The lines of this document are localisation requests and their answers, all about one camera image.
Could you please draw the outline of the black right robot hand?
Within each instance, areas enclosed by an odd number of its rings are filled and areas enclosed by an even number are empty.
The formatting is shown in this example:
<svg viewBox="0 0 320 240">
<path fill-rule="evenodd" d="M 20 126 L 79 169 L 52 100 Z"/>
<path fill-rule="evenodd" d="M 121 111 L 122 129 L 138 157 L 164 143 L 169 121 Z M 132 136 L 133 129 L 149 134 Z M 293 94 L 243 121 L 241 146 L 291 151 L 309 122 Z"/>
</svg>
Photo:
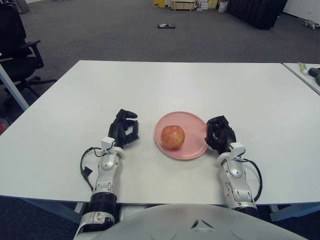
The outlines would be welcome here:
<svg viewBox="0 0 320 240">
<path fill-rule="evenodd" d="M 236 141 L 235 132 L 224 115 L 207 121 L 205 142 L 219 155 L 230 152 L 230 144 Z"/>
</svg>

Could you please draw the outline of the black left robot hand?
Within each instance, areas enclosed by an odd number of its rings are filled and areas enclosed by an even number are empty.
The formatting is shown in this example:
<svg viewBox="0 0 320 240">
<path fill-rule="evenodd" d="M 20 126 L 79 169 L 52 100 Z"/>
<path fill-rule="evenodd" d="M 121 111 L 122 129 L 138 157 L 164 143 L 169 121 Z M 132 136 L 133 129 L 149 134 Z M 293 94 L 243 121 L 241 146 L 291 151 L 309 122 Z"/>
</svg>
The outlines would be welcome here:
<svg viewBox="0 0 320 240">
<path fill-rule="evenodd" d="M 138 115 L 134 112 L 120 109 L 115 120 L 110 125 L 108 137 L 114 139 L 114 146 L 124 148 L 125 145 L 139 139 Z"/>
</svg>

